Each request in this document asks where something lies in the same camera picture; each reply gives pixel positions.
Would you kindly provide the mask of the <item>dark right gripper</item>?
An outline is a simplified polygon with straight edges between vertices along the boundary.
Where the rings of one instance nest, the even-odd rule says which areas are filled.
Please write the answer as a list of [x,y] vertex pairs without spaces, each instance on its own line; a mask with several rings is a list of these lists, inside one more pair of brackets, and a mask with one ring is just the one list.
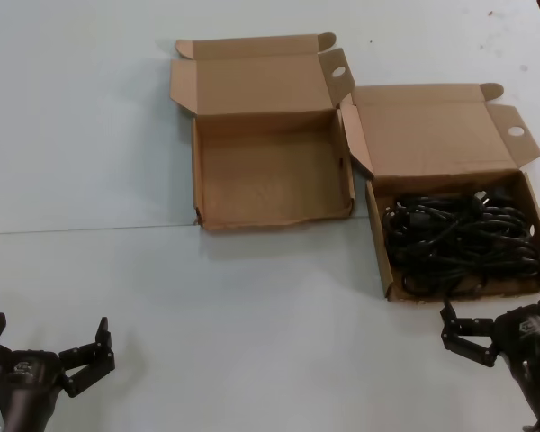
[[[524,430],[540,431],[540,300],[496,318],[495,331],[493,319],[458,317],[449,300],[444,300],[440,316],[446,350],[480,365],[494,365],[499,350],[536,416],[536,423]],[[495,344],[489,346],[468,339],[491,340],[493,333]]]

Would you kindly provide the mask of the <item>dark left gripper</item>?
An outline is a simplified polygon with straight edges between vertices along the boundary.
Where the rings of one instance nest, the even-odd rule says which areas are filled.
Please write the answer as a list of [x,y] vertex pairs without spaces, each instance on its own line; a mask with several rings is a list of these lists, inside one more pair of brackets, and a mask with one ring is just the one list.
[[[5,314],[0,312],[0,337]],[[60,391],[76,397],[115,369],[108,319],[102,317],[94,342],[57,354],[0,348],[0,431],[41,432]]]

